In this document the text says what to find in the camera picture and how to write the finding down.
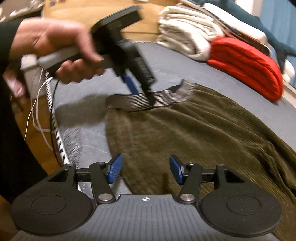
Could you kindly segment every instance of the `silver pivot bolt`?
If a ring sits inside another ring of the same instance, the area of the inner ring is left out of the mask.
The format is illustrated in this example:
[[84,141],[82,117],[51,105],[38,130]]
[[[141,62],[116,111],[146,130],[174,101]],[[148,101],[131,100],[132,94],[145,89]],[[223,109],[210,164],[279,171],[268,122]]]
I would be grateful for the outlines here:
[[194,199],[194,196],[190,193],[184,193],[180,195],[180,199],[185,202],[190,202]]
[[99,199],[101,201],[105,201],[105,202],[110,201],[112,198],[113,198],[113,196],[109,193],[102,193],[99,195]]

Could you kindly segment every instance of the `ribbed gray plate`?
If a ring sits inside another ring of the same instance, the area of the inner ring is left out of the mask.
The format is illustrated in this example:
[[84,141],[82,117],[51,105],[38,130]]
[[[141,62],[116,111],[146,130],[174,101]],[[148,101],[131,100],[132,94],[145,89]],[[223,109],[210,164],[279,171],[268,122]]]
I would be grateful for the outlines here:
[[175,202],[171,195],[122,195],[100,205],[81,227],[55,237],[18,232],[11,241],[279,241],[266,234],[237,238],[216,231],[202,220],[192,205]]

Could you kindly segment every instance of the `blue wall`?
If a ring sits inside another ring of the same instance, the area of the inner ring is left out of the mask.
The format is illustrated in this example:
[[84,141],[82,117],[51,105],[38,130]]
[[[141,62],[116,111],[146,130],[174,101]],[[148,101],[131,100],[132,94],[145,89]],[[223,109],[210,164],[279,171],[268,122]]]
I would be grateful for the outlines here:
[[[296,49],[296,7],[289,0],[263,0],[261,22],[279,41]],[[296,57],[287,59],[296,70]],[[295,79],[291,85],[296,87]]]

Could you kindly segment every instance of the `brown folded cloth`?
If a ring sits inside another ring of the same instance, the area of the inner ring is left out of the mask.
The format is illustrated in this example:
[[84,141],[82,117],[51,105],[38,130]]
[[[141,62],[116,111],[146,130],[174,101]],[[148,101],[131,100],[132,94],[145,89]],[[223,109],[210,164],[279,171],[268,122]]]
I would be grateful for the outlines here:
[[[204,168],[224,163],[274,195],[282,206],[275,234],[296,237],[296,153],[256,116],[207,87],[183,81],[156,92],[151,108],[143,94],[107,101],[106,135],[122,153],[122,176],[134,194],[173,194],[181,187],[169,156]],[[210,191],[202,185],[201,193]]]

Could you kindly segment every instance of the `elastic waistband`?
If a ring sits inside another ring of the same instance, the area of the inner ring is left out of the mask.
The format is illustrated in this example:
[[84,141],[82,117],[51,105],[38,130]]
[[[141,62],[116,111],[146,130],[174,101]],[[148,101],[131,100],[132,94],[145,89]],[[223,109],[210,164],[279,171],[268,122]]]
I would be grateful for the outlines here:
[[151,106],[144,93],[138,95],[115,94],[106,98],[107,109],[118,109],[127,112],[149,110],[153,108],[168,107],[173,103],[180,103],[188,100],[193,93],[195,84],[182,80],[178,86],[173,86],[167,90],[153,92],[156,102]]

